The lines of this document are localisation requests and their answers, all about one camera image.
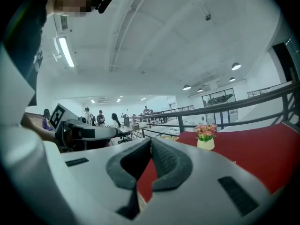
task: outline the table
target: table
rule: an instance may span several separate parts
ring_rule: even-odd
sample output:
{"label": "table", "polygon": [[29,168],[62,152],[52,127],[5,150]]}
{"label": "table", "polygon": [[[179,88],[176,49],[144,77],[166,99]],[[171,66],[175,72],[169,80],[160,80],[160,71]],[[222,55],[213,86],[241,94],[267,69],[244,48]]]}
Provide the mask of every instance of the table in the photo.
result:
{"label": "table", "polygon": [[119,130],[123,134],[135,132],[135,131],[138,131],[138,130],[142,130],[142,137],[144,138],[145,137],[144,130],[143,130],[144,128],[146,128],[146,127],[136,128],[136,127],[133,127],[132,125],[129,125],[129,126],[122,126],[122,127],[119,128]]}
{"label": "table", "polygon": [[[197,133],[183,132],[177,142],[197,146]],[[217,152],[235,161],[256,176],[271,192],[286,185],[300,160],[300,134],[280,123],[247,131],[217,133]],[[137,188],[146,202],[152,194],[151,184],[157,179],[151,160],[138,181]]]}

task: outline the purple shirt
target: purple shirt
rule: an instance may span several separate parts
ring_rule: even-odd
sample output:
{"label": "purple shirt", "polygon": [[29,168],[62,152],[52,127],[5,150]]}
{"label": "purple shirt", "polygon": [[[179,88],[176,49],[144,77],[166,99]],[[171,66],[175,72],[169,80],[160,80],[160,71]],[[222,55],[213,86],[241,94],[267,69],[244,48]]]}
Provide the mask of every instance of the purple shirt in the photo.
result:
{"label": "purple shirt", "polygon": [[43,117],[42,126],[43,126],[43,129],[52,131],[52,128],[48,126],[47,119],[45,117]]}

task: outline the fluorescent light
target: fluorescent light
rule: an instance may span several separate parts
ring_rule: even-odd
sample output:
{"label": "fluorescent light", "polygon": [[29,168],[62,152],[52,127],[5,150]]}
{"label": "fluorescent light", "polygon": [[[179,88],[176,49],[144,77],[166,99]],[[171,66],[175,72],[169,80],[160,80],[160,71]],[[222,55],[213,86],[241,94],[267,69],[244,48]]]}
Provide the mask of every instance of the fluorescent light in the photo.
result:
{"label": "fluorescent light", "polygon": [[237,69],[239,69],[240,67],[241,67],[241,64],[235,62],[235,63],[233,63],[233,65],[232,65],[232,71],[237,70]]}
{"label": "fluorescent light", "polygon": [[68,65],[73,68],[74,67],[74,63],[72,61],[72,58],[71,58],[71,55],[70,55],[70,52],[69,52],[69,49],[68,49],[66,38],[65,37],[60,37],[59,41],[60,41],[60,46],[62,48],[62,51],[65,54],[65,58],[67,60]]}
{"label": "fluorescent light", "polygon": [[185,86],[183,87],[183,90],[189,90],[189,89],[191,89],[191,86],[190,86],[190,85],[185,85]]}

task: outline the woman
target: woman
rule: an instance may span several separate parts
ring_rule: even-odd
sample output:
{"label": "woman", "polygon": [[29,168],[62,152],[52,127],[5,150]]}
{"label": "woman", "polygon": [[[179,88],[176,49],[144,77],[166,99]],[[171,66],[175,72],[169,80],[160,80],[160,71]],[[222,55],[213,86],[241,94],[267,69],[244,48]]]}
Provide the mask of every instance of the woman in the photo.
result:
{"label": "woman", "polygon": [[113,126],[114,128],[120,128],[120,127],[121,127],[121,124],[120,124],[120,122],[119,122],[119,119],[118,119],[117,114],[115,114],[115,113],[112,114],[112,120],[113,120],[112,126]]}
{"label": "woman", "polygon": [[50,112],[49,112],[49,109],[46,108],[44,110],[42,126],[43,126],[43,129],[46,129],[48,131],[52,131],[52,128],[49,126],[49,119],[50,119]]}

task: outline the white sleeve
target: white sleeve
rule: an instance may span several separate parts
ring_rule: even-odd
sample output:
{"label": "white sleeve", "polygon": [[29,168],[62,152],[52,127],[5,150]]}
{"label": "white sleeve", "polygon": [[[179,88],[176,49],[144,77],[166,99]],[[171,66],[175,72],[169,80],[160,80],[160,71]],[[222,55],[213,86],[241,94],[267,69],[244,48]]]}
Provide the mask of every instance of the white sleeve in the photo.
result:
{"label": "white sleeve", "polygon": [[117,121],[113,121],[112,126],[113,126],[114,128],[118,128],[118,127],[119,127]]}

